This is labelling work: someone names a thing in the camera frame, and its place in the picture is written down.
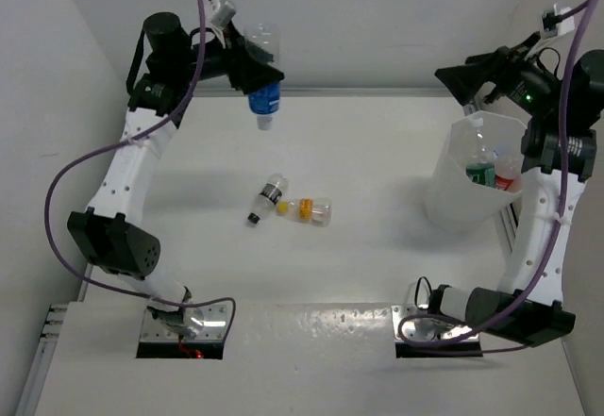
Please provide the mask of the orange label yellow cap bottle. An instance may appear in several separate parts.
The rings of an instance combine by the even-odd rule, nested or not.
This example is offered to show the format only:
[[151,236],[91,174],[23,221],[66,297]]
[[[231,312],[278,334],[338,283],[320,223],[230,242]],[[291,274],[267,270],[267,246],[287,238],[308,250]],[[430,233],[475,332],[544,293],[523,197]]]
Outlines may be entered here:
[[281,200],[276,205],[277,215],[307,225],[327,226],[331,220],[332,201],[329,198],[301,198]]

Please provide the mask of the red label water bottle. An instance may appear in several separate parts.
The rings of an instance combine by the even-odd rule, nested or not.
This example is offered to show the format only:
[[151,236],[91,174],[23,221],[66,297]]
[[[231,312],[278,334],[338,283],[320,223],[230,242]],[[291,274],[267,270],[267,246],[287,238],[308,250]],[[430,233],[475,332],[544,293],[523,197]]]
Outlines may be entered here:
[[495,187],[502,191],[508,191],[521,174],[523,156],[506,149],[495,149],[493,155]]

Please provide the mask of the blue label clear bottle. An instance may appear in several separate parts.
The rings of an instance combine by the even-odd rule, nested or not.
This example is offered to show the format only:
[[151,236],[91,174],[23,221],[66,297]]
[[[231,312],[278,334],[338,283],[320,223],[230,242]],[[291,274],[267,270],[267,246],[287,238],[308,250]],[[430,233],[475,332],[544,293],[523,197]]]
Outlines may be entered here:
[[[276,25],[266,22],[248,24],[244,28],[246,48],[251,57],[280,69],[280,37]],[[256,115],[259,130],[272,127],[274,115],[279,110],[280,83],[263,83],[257,91],[247,95],[250,110]]]

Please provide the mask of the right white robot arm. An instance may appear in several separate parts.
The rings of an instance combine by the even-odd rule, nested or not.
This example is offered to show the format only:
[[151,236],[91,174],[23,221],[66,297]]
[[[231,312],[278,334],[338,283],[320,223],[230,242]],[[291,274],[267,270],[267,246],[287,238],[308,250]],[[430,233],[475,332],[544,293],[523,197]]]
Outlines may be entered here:
[[485,83],[484,101],[504,96],[530,117],[521,140],[522,210],[506,271],[495,290],[442,285],[428,315],[527,347],[570,334],[576,316],[562,306],[562,266],[574,210],[596,164],[594,124],[603,110],[603,52],[571,49],[562,77],[547,70],[532,34],[514,47],[436,70],[461,104]]

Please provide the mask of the black cap small bottle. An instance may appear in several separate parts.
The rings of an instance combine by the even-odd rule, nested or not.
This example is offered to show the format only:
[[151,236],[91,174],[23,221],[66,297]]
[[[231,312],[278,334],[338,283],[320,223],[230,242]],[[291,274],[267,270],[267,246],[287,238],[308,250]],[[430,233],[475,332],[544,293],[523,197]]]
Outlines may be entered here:
[[270,175],[252,202],[247,222],[257,225],[261,220],[266,219],[275,211],[276,205],[281,201],[288,188],[289,180],[283,174]]

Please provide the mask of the green label clear bottle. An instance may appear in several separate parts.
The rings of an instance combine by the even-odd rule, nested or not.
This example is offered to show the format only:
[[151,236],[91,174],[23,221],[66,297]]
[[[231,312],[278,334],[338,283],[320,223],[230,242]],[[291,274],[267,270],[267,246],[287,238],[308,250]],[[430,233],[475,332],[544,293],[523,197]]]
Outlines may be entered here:
[[464,166],[470,180],[487,188],[495,187],[495,155],[484,138],[481,117],[468,120],[464,139]]

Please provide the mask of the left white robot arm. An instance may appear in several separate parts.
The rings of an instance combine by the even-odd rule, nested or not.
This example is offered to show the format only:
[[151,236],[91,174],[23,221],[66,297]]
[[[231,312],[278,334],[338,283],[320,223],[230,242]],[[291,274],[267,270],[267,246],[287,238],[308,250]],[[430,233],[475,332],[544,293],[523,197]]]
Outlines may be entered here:
[[269,128],[284,78],[278,60],[277,29],[266,23],[239,31],[230,15],[213,14],[187,32],[172,12],[147,17],[126,78],[122,138],[110,149],[108,171],[91,202],[68,218],[87,262],[141,294],[152,317],[180,336],[197,334],[202,316],[189,289],[162,270],[159,239],[141,227],[153,173],[199,80],[226,76],[232,89],[247,95],[258,127]]

